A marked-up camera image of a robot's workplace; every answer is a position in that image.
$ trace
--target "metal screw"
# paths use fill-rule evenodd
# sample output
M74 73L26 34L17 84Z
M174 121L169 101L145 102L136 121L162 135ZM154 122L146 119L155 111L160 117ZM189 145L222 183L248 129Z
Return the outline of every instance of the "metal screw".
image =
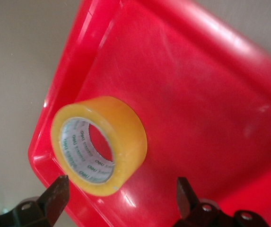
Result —
M204 204L204 205L202 206L202 209L203 209L204 211L206 211L206 212L212 211L212 207L211 207L210 205L208 205L208 204Z
M248 221L251 221L251 220L253 219L252 215L249 214L249 213L247 213L247 212L241 213L240 216L241 216L243 219L248 220Z
M30 207L31 207L31 203L27 203L27 204L22 206L22 210L29 209Z

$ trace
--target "clear packing tape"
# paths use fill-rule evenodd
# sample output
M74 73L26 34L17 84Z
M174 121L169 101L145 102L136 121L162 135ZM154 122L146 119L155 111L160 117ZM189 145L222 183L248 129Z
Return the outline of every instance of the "clear packing tape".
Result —
M89 126L106 139L112 160L93 145ZM115 193L143 163L147 153L144 127L124 102L102 96L66 105L55 115L51 128L55 156L70 180L96 196Z

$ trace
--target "red plastic tray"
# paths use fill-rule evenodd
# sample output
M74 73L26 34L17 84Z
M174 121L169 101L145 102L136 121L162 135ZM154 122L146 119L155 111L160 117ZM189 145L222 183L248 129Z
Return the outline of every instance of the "red plastic tray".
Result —
M78 226L172 226L176 178L229 215L271 224L271 57L188 0L84 1L29 147L45 186L63 174L50 126L64 105L114 96L148 137L143 165L115 194L70 184Z

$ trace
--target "tape roll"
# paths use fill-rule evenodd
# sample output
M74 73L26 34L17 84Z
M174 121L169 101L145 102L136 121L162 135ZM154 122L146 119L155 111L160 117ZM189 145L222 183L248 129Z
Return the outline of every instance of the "tape roll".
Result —
M90 125L106 139L112 161L94 147ZM51 141L58 163L70 180L96 196L119 190L142 164L147 152L140 119L128 105L110 96L61 108L52 122Z

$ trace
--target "white surface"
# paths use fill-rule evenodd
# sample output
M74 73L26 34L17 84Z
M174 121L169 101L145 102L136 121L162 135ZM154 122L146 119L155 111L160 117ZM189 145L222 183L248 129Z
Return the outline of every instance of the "white surface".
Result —
M271 52L271 0L197 1ZM78 4L0 0L0 211L45 190L27 150Z

